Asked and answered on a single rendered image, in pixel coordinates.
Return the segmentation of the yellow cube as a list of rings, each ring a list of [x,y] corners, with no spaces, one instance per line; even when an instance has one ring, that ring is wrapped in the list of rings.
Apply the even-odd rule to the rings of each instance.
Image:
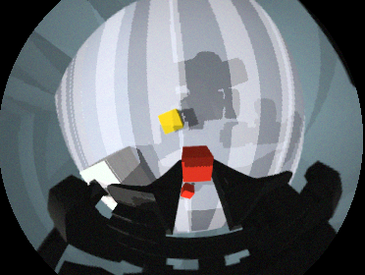
[[[170,110],[167,111],[167,113],[160,114],[158,119],[160,126],[163,127],[164,133],[166,134],[182,129],[183,126],[185,126],[179,109]]]

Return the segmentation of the red cube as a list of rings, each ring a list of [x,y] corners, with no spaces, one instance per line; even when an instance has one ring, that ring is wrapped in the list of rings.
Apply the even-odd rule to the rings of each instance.
[[[188,185],[183,183],[182,186],[182,197],[191,198],[194,195],[194,185]]]
[[[209,146],[184,146],[182,149],[182,181],[206,182],[211,181],[214,156]]]

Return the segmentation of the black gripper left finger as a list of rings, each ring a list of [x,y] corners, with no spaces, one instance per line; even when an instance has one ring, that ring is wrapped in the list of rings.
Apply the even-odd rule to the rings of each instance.
[[[152,210],[167,230],[174,234],[176,216],[183,186],[183,161],[176,162],[168,172],[147,186],[128,186],[111,183],[108,193],[120,204],[134,206],[138,209]]]

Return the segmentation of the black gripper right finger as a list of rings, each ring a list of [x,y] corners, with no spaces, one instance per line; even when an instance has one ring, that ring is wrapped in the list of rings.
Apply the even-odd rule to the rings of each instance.
[[[275,173],[274,176],[253,178],[238,172],[230,166],[222,164],[214,158],[211,178],[217,189],[218,197],[221,199],[223,212],[225,212],[228,230],[241,229],[243,218],[247,217],[253,206],[259,201],[263,193],[269,193],[273,189],[278,189],[289,180],[292,180],[292,172]]]

